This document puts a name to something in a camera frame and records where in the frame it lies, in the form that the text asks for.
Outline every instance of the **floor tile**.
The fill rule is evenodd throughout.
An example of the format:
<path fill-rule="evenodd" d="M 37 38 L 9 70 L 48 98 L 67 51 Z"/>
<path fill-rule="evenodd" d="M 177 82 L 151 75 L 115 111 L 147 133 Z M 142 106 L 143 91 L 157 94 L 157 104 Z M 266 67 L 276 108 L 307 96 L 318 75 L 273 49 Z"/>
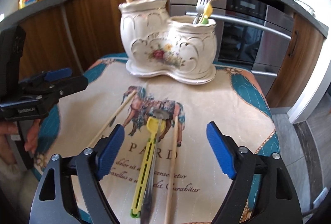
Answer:
<path fill-rule="evenodd" d="M 306 160 L 302 157 L 286 168 L 290 174 L 294 188 L 297 192 L 301 211 L 307 212 L 310 209 L 311 199 Z"/>
<path fill-rule="evenodd" d="M 296 123 L 294 128 L 307 164 L 311 199 L 315 200 L 323 189 L 322 169 L 317 147 L 307 122 Z"/>
<path fill-rule="evenodd" d="M 324 95 L 312 114 L 306 120 L 312 131 L 319 153 L 323 186 L 331 188 L 331 98 Z"/>
<path fill-rule="evenodd" d="M 294 163 L 303 157 L 303 151 L 297 133 L 289 122 L 287 114 L 272 115 L 279 140 L 280 154 L 285 165 Z"/>

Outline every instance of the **horse print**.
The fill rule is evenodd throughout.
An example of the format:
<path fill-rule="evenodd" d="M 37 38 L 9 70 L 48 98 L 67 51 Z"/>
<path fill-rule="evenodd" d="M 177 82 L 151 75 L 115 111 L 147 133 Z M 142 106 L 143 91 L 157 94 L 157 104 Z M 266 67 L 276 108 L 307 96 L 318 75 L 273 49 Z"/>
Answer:
<path fill-rule="evenodd" d="M 178 116 L 177 146 L 180 147 L 182 143 L 182 131 L 185 128 L 185 113 L 183 105 L 174 100 L 155 100 L 153 95 L 147 95 L 146 89 L 141 86 L 130 86 L 123 94 L 122 103 L 124 102 L 125 98 L 128 97 L 128 95 L 131 94 L 134 90 L 137 93 L 131 101 L 129 115 L 123 123 L 123 127 L 125 127 L 129 124 L 130 121 L 133 122 L 133 128 L 129 135 L 133 136 L 137 129 L 140 130 L 142 126 L 146 125 L 148 118 L 153 115 L 154 109 L 162 109 L 169 113 L 170 118 L 166 120 L 166 128 L 160 135 L 159 141 L 164 138 L 171 126 L 174 127 L 175 118 Z"/>

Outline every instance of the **yellow spoon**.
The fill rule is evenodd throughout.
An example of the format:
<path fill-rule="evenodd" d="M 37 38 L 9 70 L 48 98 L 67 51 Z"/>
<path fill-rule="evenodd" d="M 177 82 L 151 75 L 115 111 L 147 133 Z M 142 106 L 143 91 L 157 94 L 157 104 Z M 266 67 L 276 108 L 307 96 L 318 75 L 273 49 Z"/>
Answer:
<path fill-rule="evenodd" d="M 132 206 L 131 206 L 131 217 L 140 217 L 141 206 L 144 199 L 144 193 L 148 181 L 149 172 L 152 164 L 152 157 L 155 150 L 156 134 L 158 132 L 158 118 L 149 117 L 146 123 L 147 130 L 151 133 L 151 137 L 148 139 L 146 150 L 144 153 L 143 161 L 141 163 L 138 182 L 136 190 L 134 192 Z M 162 120 L 160 126 L 160 132 L 165 130 L 165 120 Z"/>
<path fill-rule="evenodd" d="M 201 19 L 199 20 L 199 24 L 202 24 L 202 21 L 204 19 L 208 19 L 210 17 L 210 15 L 212 14 L 212 11 L 213 11 L 212 5 L 210 2 L 208 2 L 204 8 L 204 13 L 203 13 Z"/>

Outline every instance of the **cabinet handle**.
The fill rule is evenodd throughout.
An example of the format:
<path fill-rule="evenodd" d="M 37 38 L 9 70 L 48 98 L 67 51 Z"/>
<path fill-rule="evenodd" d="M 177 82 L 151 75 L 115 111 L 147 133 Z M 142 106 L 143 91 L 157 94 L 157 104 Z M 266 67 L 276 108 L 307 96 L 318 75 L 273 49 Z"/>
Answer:
<path fill-rule="evenodd" d="M 288 54 L 289 57 L 292 57 L 294 55 L 294 50 L 295 50 L 295 47 L 297 46 L 297 40 L 299 39 L 299 31 L 298 30 L 295 30 L 295 35 L 297 36 L 296 39 L 295 39 L 295 42 L 294 42 L 294 45 L 293 45 L 293 49 L 292 51 Z"/>
<path fill-rule="evenodd" d="M 272 72 L 264 72 L 264 71 L 257 71 L 257 70 L 251 70 L 251 72 L 254 75 L 277 77 L 277 73 L 272 73 Z"/>

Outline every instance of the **oven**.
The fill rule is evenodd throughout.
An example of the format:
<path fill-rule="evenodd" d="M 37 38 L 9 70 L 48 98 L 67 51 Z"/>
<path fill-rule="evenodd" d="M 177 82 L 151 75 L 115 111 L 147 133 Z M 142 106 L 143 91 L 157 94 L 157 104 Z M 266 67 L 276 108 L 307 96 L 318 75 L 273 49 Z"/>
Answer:
<path fill-rule="evenodd" d="M 196 15 L 197 0 L 170 0 L 170 15 Z M 214 1 L 215 60 L 248 68 L 264 95 L 282 65 L 293 29 L 293 18 L 257 0 Z"/>

